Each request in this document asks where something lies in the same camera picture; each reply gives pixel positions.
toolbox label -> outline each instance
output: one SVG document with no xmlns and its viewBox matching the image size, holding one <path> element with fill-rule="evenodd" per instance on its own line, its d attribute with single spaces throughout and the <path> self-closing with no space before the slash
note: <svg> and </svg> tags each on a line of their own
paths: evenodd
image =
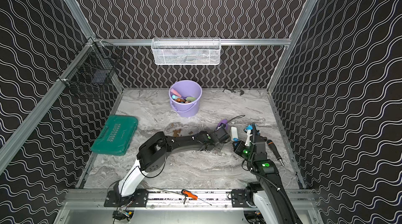
<svg viewBox="0 0 402 224">
<path fill-rule="evenodd" d="M 120 124 L 115 124 L 115 126 L 113 127 L 112 132 L 110 133 L 109 137 L 107 138 L 107 141 L 113 142 L 113 140 L 115 139 L 117 133 L 119 132 L 120 129 Z"/>
</svg>

green toolbox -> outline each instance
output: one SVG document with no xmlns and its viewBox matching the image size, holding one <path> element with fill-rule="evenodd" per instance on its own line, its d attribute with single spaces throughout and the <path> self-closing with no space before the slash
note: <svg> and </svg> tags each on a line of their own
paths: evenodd
<svg viewBox="0 0 402 224">
<path fill-rule="evenodd" d="M 99 154 L 122 156 L 130 146 L 131 137 L 137 129 L 138 119 L 131 116 L 111 115 L 91 151 Z"/>
</svg>

black patterned wall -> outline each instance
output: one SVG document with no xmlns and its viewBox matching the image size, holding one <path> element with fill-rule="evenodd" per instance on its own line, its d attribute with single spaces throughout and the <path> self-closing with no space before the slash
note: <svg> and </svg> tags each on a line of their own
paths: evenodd
<svg viewBox="0 0 402 224">
<path fill-rule="evenodd" d="M 0 143 L 3 146 L 86 41 L 63 0 L 0 0 Z M 53 223 L 75 187 L 116 100 L 66 89 L 0 175 L 0 223 Z"/>
<path fill-rule="evenodd" d="M 0 176 L 0 223 L 52 224 L 75 188 L 117 98 L 85 100 L 65 89 Z"/>
<path fill-rule="evenodd" d="M 324 223 L 402 223 L 402 0 L 319 0 L 273 97 Z"/>
<path fill-rule="evenodd" d="M 0 146 L 86 41 L 62 0 L 0 0 Z"/>
<path fill-rule="evenodd" d="M 98 38 L 288 38 L 305 0 L 77 0 Z"/>
<path fill-rule="evenodd" d="M 117 74 L 124 87 L 167 88 L 188 79 L 204 88 L 266 88 L 284 46 L 223 46 L 219 65 L 156 65 L 150 47 L 126 47 Z"/>
</svg>

metal mounting plate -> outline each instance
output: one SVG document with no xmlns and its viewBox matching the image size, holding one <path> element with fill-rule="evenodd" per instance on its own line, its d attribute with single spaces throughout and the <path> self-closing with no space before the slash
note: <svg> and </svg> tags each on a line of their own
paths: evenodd
<svg viewBox="0 0 402 224">
<path fill-rule="evenodd" d="M 247 204 L 246 191 L 232 190 L 230 192 L 232 207 L 249 207 Z"/>
<path fill-rule="evenodd" d="M 131 200 L 134 200 L 133 203 L 130 204 L 130 207 L 145 207 L 148 201 L 148 191 L 146 189 L 137 189 L 131 198 L 123 198 L 119 201 L 119 198 L 116 196 L 116 193 L 113 190 L 107 192 L 106 200 L 104 201 L 104 207 L 118 207 L 125 206 Z"/>
</svg>

orange screwdriver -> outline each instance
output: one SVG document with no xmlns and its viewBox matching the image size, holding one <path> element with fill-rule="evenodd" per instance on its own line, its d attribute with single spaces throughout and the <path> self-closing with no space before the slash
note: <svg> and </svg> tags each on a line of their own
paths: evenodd
<svg viewBox="0 0 402 224">
<path fill-rule="evenodd" d="M 187 196 L 187 197 L 192 198 L 193 200 L 201 200 L 201 199 L 198 198 L 197 195 L 192 194 L 190 191 L 187 191 L 187 190 L 184 190 L 184 189 L 183 189 L 183 190 L 181 191 L 181 193 L 182 193 L 183 195 Z"/>
</svg>

